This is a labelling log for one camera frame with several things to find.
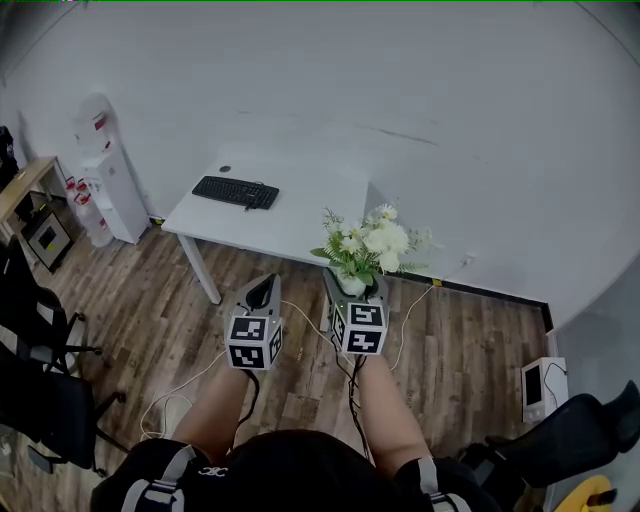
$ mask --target black cable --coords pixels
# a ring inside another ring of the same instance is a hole
[[[364,356],[356,357],[356,365],[353,368],[353,375],[349,380],[349,410],[351,411],[351,416],[353,417],[353,423],[356,426],[356,430],[358,431],[358,434],[360,434],[360,440],[362,441],[364,456],[368,461],[371,461],[369,458],[369,445],[367,444],[367,438],[365,437],[364,431],[360,426],[360,421],[358,421],[358,413],[354,408],[356,403],[355,403],[355,400],[353,399],[353,394],[356,388],[356,376],[358,375],[358,372],[360,371],[360,369],[364,366],[365,361],[366,359]]]
[[[338,365],[338,368],[340,368],[347,377],[351,378],[351,374],[345,369],[344,366],[340,364],[340,351],[338,350],[338,345],[336,345],[336,342],[333,340],[334,337],[335,337],[335,334],[332,334],[330,341],[331,341],[331,344],[333,345],[333,350],[335,351],[336,364]]]
[[[260,381],[258,381],[258,377],[251,370],[242,370],[247,376],[253,381],[253,387],[255,389],[253,393],[253,400],[251,400],[251,407],[249,408],[249,412],[238,422],[238,426],[242,425],[245,421],[251,418],[253,414],[253,410],[256,408],[256,402],[258,401],[258,395],[260,394]]]
[[[551,396],[553,397],[553,401],[556,403],[556,409],[557,409],[558,408],[558,399],[556,398],[556,394],[553,391],[551,391],[551,388],[547,385],[547,374],[549,373],[549,370],[551,369],[552,366],[557,366],[558,368],[560,368],[562,373],[564,373],[565,375],[567,374],[567,370],[565,370],[559,364],[549,363],[549,366],[547,366],[547,371],[544,372],[544,379],[542,379],[542,381],[544,382],[544,386],[549,390],[549,393],[551,393]]]

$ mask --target small monitor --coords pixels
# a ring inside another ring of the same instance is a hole
[[[569,399],[566,367],[561,357],[541,357],[520,370],[525,423],[545,419]]]
[[[540,380],[540,366],[534,366],[524,372],[527,405],[537,404],[542,400],[542,383]]]

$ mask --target person's right arm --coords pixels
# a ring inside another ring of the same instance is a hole
[[[368,356],[357,381],[364,432],[378,469],[393,478],[407,462],[430,457],[420,425],[402,399],[386,359]]]

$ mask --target white cable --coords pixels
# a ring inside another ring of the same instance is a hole
[[[164,437],[166,435],[166,429],[167,429],[167,403],[169,402],[169,400],[173,397],[176,398],[184,398],[187,402],[189,402],[191,404],[191,400],[189,400],[186,396],[182,396],[182,395],[174,395],[173,393],[175,393],[176,391],[180,391],[182,388],[186,387],[187,385],[191,384],[194,380],[196,380],[198,377],[204,375],[205,373],[207,373],[214,364],[216,364],[218,362],[218,359],[220,359],[224,353],[226,352],[226,350],[223,350],[222,352],[220,352],[213,361],[211,361],[211,364],[209,366],[207,366],[204,370],[202,370],[200,373],[196,373],[193,377],[191,377],[187,382],[185,382],[184,384],[178,386],[177,388],[172,389],[171,391],[167,391],[166,393],[164,393],[163,395],[160,395],[158,398],[156,398],[153,402],[151,402],[149,404],[149,407],[147,407],[147,410],[144,411],[144,413],[142,413],[142,416],[140,417],[140,431],[142,432],[142,438],[146,438],[146,439],[151,439],[152,436],[160,436],[160,437]],[[164,403],[164,407],[163,407],[163,414],[162,414],[162,430],[163,432],[147,432],[144,427],[142,426],[142,422],[144,421],[145,416],[149,413],[149,411],[151,410],[151,408],[158,403],[160,400],[162,400],[164,397],[168,397],[166,402]]]
[[[445,277],[443,277],[442,279],[440,279],[440,281],[444,281],[446,279],[449,279],[453,274],[455,274],[458,270],[463,269],[464,267],[466,267],[469,263],[465,260],[463,261],[462,265],[459,266],[457,269],[455,269],[453,272],[447,274]],[[409,311],[407,311],[407,316],[404,317],[404,321],[402,322],[402,327],[400,328],[400,350],[398,350],[398,357],[396,358],[396,362],[395,364],[391,367],[391,371],[396,369],[396,366],[398,366],[398,363],[400,362],[400,356],[402,355],[402,349],[404,348],[404,324],[407,323],[407,320],[409,320],[409,315],[411,314],[411,310],[413,309],[413,306],[415,306],[418,302],[420,302],[422,300],[422,298],[429,293],[433,287],[435,286],[435,284],[432,284],[431,286],[429,286],[429,288],[427,288],[427,291],[425,291],[422,295],[420,295],[420,297],[418,297],[418,300],[416,300],[413,304],[411,304],[411,306],[409,307]]]
[[[324,334],[322,334],[318,329],[316,329],[316,326],[313,325],[313,322],[311,320],[309,320],[309,317],[305,314],[304,311],[302,311],[298,306],[296,306],[293,302],[289,302],[286,300],[283,300],[282,302],[284,302],[285,304],[289,304],[289,306],[293,306],[294,308],[296,308],[298,311],[300,311],[300,313],[302,313],[302,316],[305,317],[305,319],[307,320],[307,322],[309,322],[309,325],[311,325],[311,327],[313,327],[313,330],[316,331],[318,333],[318,336],[320,336],[321,338],[323,338],[327,343],[331,344],[332,347],[335,348],[335,345],[333,344],[333,342],[327,338]],[[351,366],[355,367],[355,365],[349,360],[349,358],[345,355],[344,352],[340,352],[340,355],[342,357],[344,357],[344,359],[347,361],[347,363],[349,363]]]
[[[420,295],[420,297],[418,297],[418,300],[416,300],[413,304],[411,304],[409,311],[407,311],[407,316],[404,317],[404,322],[402,322],[402,327],[400,328],[400,339],[402,340],[400,342],[400,350],[398,350],[398,357],[396,358],[395,364],[391,367],[391,371],[395,370],[396,366],[398,366],[398,363],[400,362],[400,356],[402,355],[402,348],[404,347],[404,324],[406,324],[407,320],[409,320],[409,315],[411,314],[411,310],[413,309],[413,306],[415,306],[418,302],[420,302],[422,300],[422,297],[424,297],[427,293],[429,293],[434,286],[435,286],[434,284],[429,286],[429,288],[427,288],[427,291],[424,292],[422,295]]]

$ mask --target floor trim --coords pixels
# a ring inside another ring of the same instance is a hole
[[[433,284],[432,277],[422,276],[419,274],[410,274],[410,273],[398,273],[398,272],[389,272],[387,275],[391,277],[397,277],[399,279],[406,279],[407,281],[414,281],[416,283],[423,283],[427,285]],[[517,304],[525,304],[527,306],[532,306],[535,308],[540,308],[540,312],[542,313],[542,321],[544,322],[545,332],[549,332],[553,330],[553,320],[551,319],[551,310],[549,309],[549,304],[546,302],[539,302],[537,300],[524,299],[522,297],[517,297],[515,295],[508,295],[506,293],[494,292],[492,290],[485,290],[484,288],[476,288],[474,286],[467,286],[466,284],[460,283],[452,283],[450,281],[440,281],[442,283],[443,288],[447,288],[449,290],[456,290],[458,292],[465,293],[473,293],[474,295],[481,295],[483,297],[490,297],[492,299],[500,299],[506,300],[507,302],[515,302]]]

